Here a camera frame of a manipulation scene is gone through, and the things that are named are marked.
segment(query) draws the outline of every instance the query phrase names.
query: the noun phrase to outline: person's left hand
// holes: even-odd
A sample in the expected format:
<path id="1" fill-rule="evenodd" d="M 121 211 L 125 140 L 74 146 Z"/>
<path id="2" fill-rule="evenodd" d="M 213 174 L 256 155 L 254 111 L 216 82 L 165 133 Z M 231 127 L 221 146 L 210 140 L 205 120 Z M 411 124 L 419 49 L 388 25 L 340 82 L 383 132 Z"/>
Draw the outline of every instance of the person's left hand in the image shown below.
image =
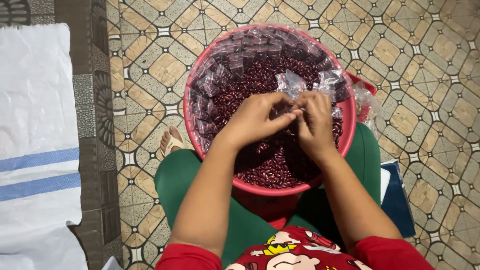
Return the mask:
<path id="1" fill-rule="evenodd" d="M 268 118 L 271 109 L 279 103 L 292 104 L 292 100 L 282 92 L 250 96 L 238 107 L 214 142 L 222 141 L 225 146 L 239 151 L 248 144 L 286 128 L 295 120 L 294 113 L 285 113 L 274 120 Z"/>

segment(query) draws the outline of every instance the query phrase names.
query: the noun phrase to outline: sandal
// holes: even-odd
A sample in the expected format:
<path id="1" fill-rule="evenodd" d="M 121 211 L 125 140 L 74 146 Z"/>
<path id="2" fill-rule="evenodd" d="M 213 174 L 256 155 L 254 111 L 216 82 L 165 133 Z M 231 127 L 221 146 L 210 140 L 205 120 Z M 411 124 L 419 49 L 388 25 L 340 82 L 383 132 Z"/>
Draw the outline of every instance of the sandal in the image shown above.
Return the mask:
<path id="1" fill-rule="evenodd" d="M 183 137 L 182 133 L 174 126 L 172 126 L 174 129 L 177 130 L 177 132 L 180 134 L 180 138 L 182 141 L 185 141 L 185 138 Z M 165 134 L 165 131 L 168 131 L 168 134 L 170 134 L 170 140 L 167 142 L 167 148 L 165 149 L 165 152 L 162 151 L 162 148 L 160 148 L 160 153 L 162 153 L 162 156 L 163 157 L 166 157 L 168 154 L 170 154 L 171 150 L 172 150 L 172 147 L 176 146 L 178 148 L 187 148 L 187 146 L 185 145 L 185 143 L 177 140 L 176 138 L 174 138 L 172 136 L 172 133 L 170 133 L 170 126 L 164 128 L 162 131 L 161 131 L 161 135 L 160 137 L 158 138 L 158 145 L 160 147 L 161 145 L 161 142 L 162 142 L 162 137 L 163 135 Z"/>

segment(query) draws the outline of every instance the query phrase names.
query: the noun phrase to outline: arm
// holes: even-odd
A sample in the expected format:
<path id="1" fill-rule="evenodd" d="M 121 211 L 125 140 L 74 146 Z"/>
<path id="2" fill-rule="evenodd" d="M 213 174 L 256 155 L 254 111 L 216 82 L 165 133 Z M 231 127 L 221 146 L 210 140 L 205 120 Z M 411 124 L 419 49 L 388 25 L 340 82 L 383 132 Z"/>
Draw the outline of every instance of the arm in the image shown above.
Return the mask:
<path id="1" fill-rule="evenodd" d="M 353 254 L 355 244 L 369 236 L 402 239 L 397 227 L 336 150 L 329 96 L 304 92 L 294 109 L 299 121 L 300 145 L 323 172 L 328 202 L 347 251 Z"/>
<path id="2" fill-rule="evenodd" d="M 287 127 L 295 114 L 275 120 L 268 115 L 275 104 L 290 103 L 283 93 L 253 95 L 239 106 L 215 137 L 180 205 L 169 243 L 202 247 L 221 256 L 228 229 L 233 166 L 240 149 Z"/>

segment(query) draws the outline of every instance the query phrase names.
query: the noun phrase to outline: leg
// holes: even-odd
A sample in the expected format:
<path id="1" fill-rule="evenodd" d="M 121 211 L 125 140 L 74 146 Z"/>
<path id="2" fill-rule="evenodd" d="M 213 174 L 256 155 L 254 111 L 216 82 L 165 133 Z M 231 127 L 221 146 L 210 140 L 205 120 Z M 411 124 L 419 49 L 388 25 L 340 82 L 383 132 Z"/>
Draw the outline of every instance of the leg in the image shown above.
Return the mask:
<path id="1" fill-rule="evenodd" d="M 200 158 L 195 152 L 180 149 L 166 156 L 158 166 L 154 177 L 155 189 L 170 228 L 200 165 Z M 270 224 L 231 198 L 228 234 L 222 255 L 223 267 L 237 259 L 246 248 L 263 244 L 276 232 Z"/>
<path id="2" fill-rule="evenodd" d="M 357 122 L 345 160 L 370 196 L 380 205 L 380 150 L 375 136 L 362 123 Z M 345 248 L 323 186 L 303 193 L 287 225 L 314 230 Z"/>

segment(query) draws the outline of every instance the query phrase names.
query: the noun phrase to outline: red t-shirt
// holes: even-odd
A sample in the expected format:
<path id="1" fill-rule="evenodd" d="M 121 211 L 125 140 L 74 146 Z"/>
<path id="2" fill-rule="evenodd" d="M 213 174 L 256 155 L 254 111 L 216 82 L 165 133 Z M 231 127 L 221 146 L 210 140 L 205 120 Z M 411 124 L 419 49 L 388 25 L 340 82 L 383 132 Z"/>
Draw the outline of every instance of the red t-shirt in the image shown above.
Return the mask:
<path id="1" fill-rule="evenodd" d="M 254 245 L 226 270 L 433 270 L 420 253 L 403 239 L 376 236 L 361 240 L 356 258 L 323 236 L 289 226 L 263 245 Z M 220 258 L 201 247 L 171 244 L 155 270 L 221 270 Z"/>

